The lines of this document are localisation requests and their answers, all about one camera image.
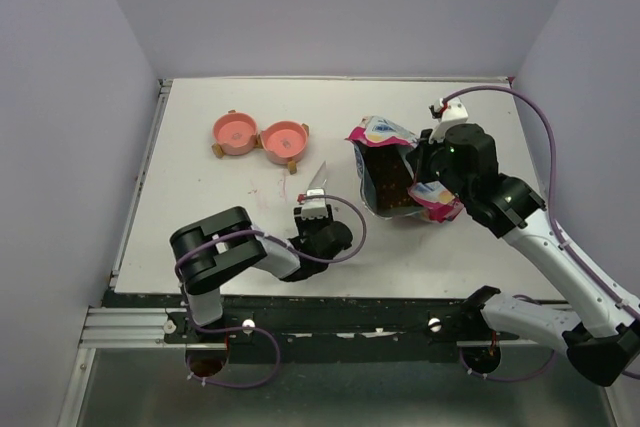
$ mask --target snack bag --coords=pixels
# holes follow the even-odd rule
[[[453,220],[462,203],[440,184],[414,183],[406,155],[418,137],[378,116],[365,117],[347,140],[353,143],[360,177],[360,196],[378,217],[413,216],[432,222]]]

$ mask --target pet food bowl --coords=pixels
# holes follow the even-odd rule
[[[242,155],[257,146],[258,127],[251,116],[230,110],[213,125],[213,138],[216,157]]]
[[[286,165],[295,174],[296,164],[307,147],[309,127],[289,120],[276,122],[260,133],[260,139],[267,158],[274,164]]]

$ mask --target lavender wall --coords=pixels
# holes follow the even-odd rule
[[[0,0],[0,424],[55,425],[157,82],[116,0]]]
[[[516,87],[549,113],[557,136],[560,222],[636,295],[639,26],[640,0],[560,0],[516,80]],[[544,131],[524,106],[520,114],[536,164],[546,175]],[[640,371],[640,361],[635,370]],[[628,384],[637,397],[640,382]]]
[[[558,0],[118,0],[165,77],[512,75]]]

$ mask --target white table surface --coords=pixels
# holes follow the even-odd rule
[[[352,145],[344,138],[365,115],[381,115],[415,133],[434,125],[428,106],[468,82],[303,79],[174,80],[117,280],[120,293],[178,293],[169,236],[180,227],[235,205],[281,237],[296,234],[292,209],[326,160],[328,193],[362,205]],[[482,92],[463,99],[470,122],[496,140],[502,172],[537,188],[513,100]],[[310,126],[308,151],[289,175],[263,151],[217,159],[215,120],[235,109],[259,128],[279,120]],[[356,216],[338,206],[336,218],[360,235]],[[249,269],[223,294],[354,297],[466,297],[483,285],[536,298],[560,294],[522,256],[466,213],[454,222],[381,220],[365,213],[369,236],[354,259],[306,281],[285,283]]]

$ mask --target cable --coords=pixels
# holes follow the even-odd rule
[[[513,298],[518,300],[524,300],[525,302],[530,302],[532,304],[540,305],[540,302],[532,299],[528,295],[517,294],[517,295],[514,295]],[[494,340],[492,340],[491,345],[492,346],[495,345]],[[549,367],[551,367],[555,363],[557,356],[558,356],[557,352],[555,350],[552,350],[551,356],[547,359],[547,361],[544,364],[542,364],[542,366],[538,370],[534,370],[533,372],[527,375],[523,375],[521,377],[506,378],[506,377],[495,377],[492,375],[481,374],[480,372],[476,372],[471,367],[469,367],[469,364],[467,364],[467,362],[464,360],[464,356],[462,355],[462,349],[459,349],[460,363],[464,367],[464,370],[467,371],[468,375],[472,375],[479,379],[488,380],[490,382],[502,382],[502,383],[524,382],[527,380],[531,380],[534,377],[537,377],[538,375],[544,374],[547,370],[549,370]]]
[[[444,105],[447,104],[454,97],[459,97],[464,94],[468,94],[470,92],[478,92],[484,90],[491,90],[496,92],[504,92],[507,94],[511,94],[514,97],[519,98],[523,102],[525,102],[529,107],[531,107],[538,117],[542,121],[545,130],[547,131],[547,137],[549,138],[549,152],[551,155],[551,166],[550,166],[550,174],[549,174],[549,195],[548,195],[548,208],[549,208],[549,221],[551,223],[551,230],[558,238],[559,244],[563,244],[564,250],[569,254],[569,256],[578,264],[580,269],[593,281],[598,287],[600,287],[604,292],[607,293],[609,297],[613,299],[616,304],[619,304],[621,308],[631,315],[634,319],[640,320],[640,312],[633,309],[630,305],[625,304],[624,299],[620,297],[615,290],[613,290],[609,285],[600,278],[600,276],[589,267],[589,265],[580,257],[580,255],[573,250],[571,245],[567,243],[567,239],[562,234],[560,227],[558,226],[558,221],[556,219],[556,140],[553,135],[553,130],[551,128],[551,124],[549,123],[549,119],[544,114],[542,109],[531,99],[529,99],[526,95],[521,94],[513,89],[508,87],[501,87],[498,85],[478,85],[475,87],[467,87],[466,89],[458,90],[453,94],[450,94],[442,99],[442,103]]]
[[[307,260],[311,260],[313,262],[319,262],[322,264],[337,264],[339,262],[344,262],[346,260],[351,259],[352,257],[354,257],[358,252],[360,252],[360,250],[362,250],[362,247],[364,246],[364,242],[367,239],[367,222],[365,221],[364,215],[362,215],[362,212],[360,212],[360,210],[351,202],[349,202],[346,199],[343,199],[342,197],[337,197],[335,195],[303,195],[300,197],[303,200],[307,200],[307,199],[328,199],[328,200],[335,200],[337,202],[341,202],[344,205],[346,205],[347,207],[349,207],[351,210],[353,210],[356,215],[359,217],[360,222],[362,223],[362,238],[360,239],[360,243],[356,246],[355,249],[353,249],[350,253],[344,255],[343,257],[337,258],[337,259],[321,259],[319,257],[313,257],[312,255],[309,254],[305,254],[304,252],[300,252],[298,250],[296,250],[292,245],[287,244],[284,240],[282,239],[278,239],[277,237],[273,237],[271,235],[268,235],[265,232],[262,232],[261,230],[254,230],[254,229],[247,229],[247,230],[241,230],[239,232],[233,232],[231,234],[227,234],[227,235],[223,235],[222,237],[218,237],[217,239],[213,239],[210,240],[208,242],[205,242],[204,244],[196,247],[195,249],[187,252],[186,254],[184,254],[182,257],[180,257],[178,259],[178,262],[176,262],[176,266],[175,266],[175,271],[176,271],[176,275],[178,277],[180,277],[180,269],[182,268],[182,266],[187,263],[189,261],[189,259],[191,259],[194,255],[199,254],[200,252],[210,249],[211,247],[213,247],[216,244],[219,244],[221,242],[227,242],[229,240],[238,238],[238,237],[244,237],[247,235],[255,235],[257,237],[263,237],[265,240],[268,240],[270,242],[273,242],[277,245],[279,245],[280,247],[287,249],[289,252],[291,252],[292,254],[302,258],[302,259],[307,259]]]
[[[538,375],[545,373],[549,369],[549,367],[551,367],[555,363],[555,360],[556,360],[555,350],[551,352],[552,352],[551,356],[549,356],[547,361],[544,364],[542,364],[542,367],[540,367],[538,370],[535,370],[521,377],[513,377],[513,378],[495,377],[487,374],[481,374],[480,372],[476,372],[471,367],[469,367],[469,364],[467,364],[467,362],[464,360],[464,356],[462,355],[462,349],[459,349],[459,357],[460,357],[460,363],[462,364],[464,369],[467,371],[468,375],[472,375],[479,379],[488,380],[490,382],[514,383],[514,382],[524,382],[527,380],[531,380],[534,377],[537,377]]]
[[[624,375],[625,377],[629,377],[630,379],[640,380],[640,374],[636,374],[635,372],[629,372],[628,370],[625,370],[624,372],[622,372],[622,375]]]
[[[219,380],[214,380],[211,379],[209,377],[199,377],[197,375],[195,375],[193,372],[191,372],[191,367],[190,367],[190,360],[187,359],[187,367],[189,368],[190,374],[189,374],[189,378],[195,378],[201,382],[204,382],[206,384],[211,384],[211,385],[217,385],[219,387],[227,387],[227,388],[231,388],[231,389],[252,389],[255,387],[260,387],[264,384],[267,384],[268,382],[270,382],[271,380],[273,380],[273,378],[276,376],[276,374],[278,373],[278,370],[280,368],[280,363],[281,363],[281,352],[280,352],[280,346],[278,345],[278,341],[276,340],[276,338],[273,336],[273,334],[271,334],[270,332],[268,332],[267,330],[261,329],[260,327],[225,327],[225,328],[221,328],[221,329],[205,329],[204,327],[200,327],[195,320],[193,319],[193,314],[191,312],[191,308],[189,307],[189,303],[187,300],[187,294],[185,292],[184,289],[184,284],[183,279],[182,279],[182,271],[180,270],[182,268],[182,266],[189,261],[189,259],[191,259],[194,255],[210,249],[211,247],[213,247],[216,244],[222,243],[222,242],[227,242],[229,240],[235,239],[237,237],[244,237],[247,235],[255,235],[258,237],[263,237],[265,240],[269,240],[271,242],[274,242],[278,245],[280,245],[281,247],[287,249],[289,252],[291,252],[292,254],[297,255],[298,257],[302,257],[305,258],[307,260],[311,260],[314,262],[321,262],[321,263],[325,263],[325,264],[331,264],[331,263],[338,263],[338,262],[344,262],[345,260],[349,260],[352,257],[354,257],[358,252],[360,252],[360,250],[362,249],[362,247],[364,246],[364,242],[367,238],[367,223],[365,221],[364,215],[362,215],[362,212],[360,212],[360,210],[351,202],[349,202],[346,199],[343,199],[341,197],[337,197],[335,195],[310,195],[310,196],[306,196],[306,195],[302,195],[300,196],[301,200],[306,200],[306,199],[329,199],[329,200],[335,200],[337,202],[342,202],[343,204],[345,204],[347,207],[349,207],[351,210],[353,210],[358,217],[360,218],[360,222],[362,223],[362,238],[360,239],[360,243],[356,246],[356,248],[351,251],[349,254],[340,257],[338,259],[320,259],[318,257],[313,257],[311,255],[305,254],[304,252],[299,252],[296,249],[294,249],[292,246],[288,245],[285,241],[278,239],[276,237],[272,237],[270,235],[267,235],[265,232],[262,232],[261,230],[253,230],[253,229],[247,229],[247,230],[241,230],[239,232],[233,232],[231,234],[227,234],[227,235],[223,235],[222,237],[218,237],[217,239],[213,239],[210,240],[209,242],[205,242],[204,244],[198,246],[197,248],[187,252],[185,255],[183,255],[182,257],[180,257],[178,259],[178,261],[176,262],[175,265],[175,273],[176,276],[178,277],[178,279],[180,279],[181,281],[181,285],[180,285],[180,292],[182,294],[182,298],[186,307],[186,311],[187,311],[187,317],[189,318],[189,322],[191,323],[191,325],[193,326],[194,330],[196,330],[196,332],[200,332],[203,334],[223,334],[223,333],[230,333],[230,332],[239,332],[239,331],[245,331],[245,330],[253,330],[254,332],[258,332],[262,335],[264,335],[265,337],[267,337],[269,339],[269,341],[273,344],[274,350],[275,350],[275,354],[276,354],[276,359],[275,359],[275,363],[274,363],[274,367],[271,370],[271,372],[269,373],[269,375],[267,375],[266,377],[264,377],[263,379],[260,379],[258,381],[255,382],[249,382],[246,384],[233,384],[233,383],[229,383],[229,382],[223,382],[223,381],[219,381]]]
[[[216,385],[218,387],[226,387],[229,389],[239,389],[239,390],[254,389],[256,387],[260,387],[262,385],[268,384],[275,378],[276,374],[280,370],[282,354],[280,352],[280,346],[278,345],[278,341],[276,340],[276,338],[273,336],[271,332],[261,329],[260,327],[225,327],[223,329],[204,329],[198,326],[195,322],[193,322],[193,318],[191,317],[191,311],[189,309],[187,309],[187,312],[189,314],[189,320],[191,321],[191,324],[193,325],[194,329],[198,332],[206,333],[206,334],[224,334],[224,333],[230,333],[230,332],[240,332],[244,330],[253,330],[254,332],[258,332],[264,335],[265,337],[267,337],[267,339],[269,339],[269,341],[273,344],[273,347],[276,353],[276,360],[274,362],[273,369],[271,369],[271,372],[269,372],[269,374],[264,378],[257,380],[255,382],[248,382],[246,384],[233,384],[230,382],[223,382],[221,380],[211,379],[209,377],[199,377],[191,371],[191,359],[187,358],[187,368],[189,369],[189,372],[190,372],[189,378],[195,378],[196,380],[199,380],[200,382],[204,382],[205,384]]]

